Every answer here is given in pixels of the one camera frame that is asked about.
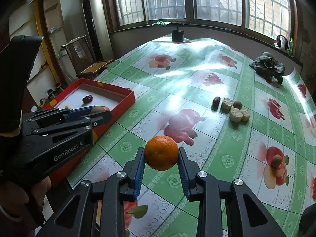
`metal screw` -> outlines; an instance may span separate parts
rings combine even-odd
[[[117,172],[116,176],[119,178],[123,178],[126,176],[126,173],[124,171],[120,171],[120,172]]]
[[[89,186],[89,185],[90,185],[90,182],[89,182],[89,180],[83,180],[80,184],[81,184],[82,186],[86,187],[86,186]]]
[[[207,173],[206,173],[205,171],[200,171],[200,172],[198,173],[198,176],[199,176],[199,177],[206,177],[206,176],[207,176]]]
[[[244,181],[237,178],[237,179],[234,180],[234,183],[235,183],[235,185],[239,185],[240,186],[240,185],[244,184]]]

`black container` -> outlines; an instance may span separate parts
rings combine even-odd
[[[172,42],[183,42],[184,31],[179,29],[174,29],[172,31]]]

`printed leaf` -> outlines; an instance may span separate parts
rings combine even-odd
[[[288,176],[286,176],[286,177],[285,177],[285,184],[286,184],[286,186],[289,185],[289,181],[290,181],[290,178],[289,178]]]
[[[287,164],[287,165],[289,164],[289,155],[285,156],[284,163]]]
[[[133,214],[134,218],[142,218],[143,216],[146,215],[148,211],[148,206],[147,205],[141,205],[141,206],[136,206],[132,208],[130,211],[128,211],[129,214]]]

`windowsill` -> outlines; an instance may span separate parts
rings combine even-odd
[[[293,62],[295,62],[296,64],[298,64],[299,66],[301,66],[303,68],[303,64],[298,59],[288,55],[288,53],[285,53],[285,52],[277,49],[274,45],[271,45],[271,44],[266,43],[266,42],[264,42],[264,41],[262,41],[260,39],[254,38],[252,36],[249,36],[249,35],[246,35],[244,33],[240,33],[240,32],[228,29],[228,28],[220,28],[220,27],[215,27],[215,26],[199,25],[199,24],[193,24],[193,23],[181,23],[181,22],[174,22],[173,23],[172,22],[172,23],[170,23],[167,26],[154,26],[153,27],[151,24],[146,24],[146,25],[143,25],[143,26],[137,26],[137,27],[121,29],[121,30],[109,33],[109,35],[112,35],[112,34],[115,34],[115,33],[118,33],[118,32],[129,31],[129,30],[133,30],[133,29],[140,29],[140,28],[150,28],[150,27],[153,27],[153,28],[155,28],[155,27],[165,27],[166,28],[166,27],[176,27],[176,26],[207,28],[207,29],[213,29],[213,30],[217,30],[217,31],[222,31],[222,32],[238,35],[238,36],[241,36],[241,37],[244,37],[244,38],[248,38],[248,39],[253,40],[255,42],[261,43],[261,44],[263,44],[263,45],[265,45],[265,46],[267,46],[267,47],[269,47],[271,49],[274,49],[275,51],[283,54],[284,56],[286,56],[287,58],[291,59]]]

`red box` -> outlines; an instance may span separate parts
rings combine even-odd
[[[129,109],[135,103],[135,95],[134,92],[130,89],[122,88],[115,85],[110,85],[98,81],[93,81],[89,79],[80,78],[73,84],[71,84],[68,88],[66,88],[62,93],[60,93],[54,100],[52,100],[45,109],[54,108],[57,104],[61,103],[65,98],[67,98],[72,92],[74,92],[80,85],[86,84],[94,87],[98,87],[101,89],[106,89],[111,93],[117,93],[118,95],[123,95],[125,98],[118,105],[116,105],[112,110],[112,120],[102,126],[95,127],[93,131],[93,142],[95,143],[109,128],[114,122],[122,116],[125,111]],[[86,154],[87,151],[84,151],[77,157],[68,161],[65,165],[55,170],[50,174],[50,179],[53,186],[57,186],[67,175],[69,175],[70,171],[80,162],[80,159]]]

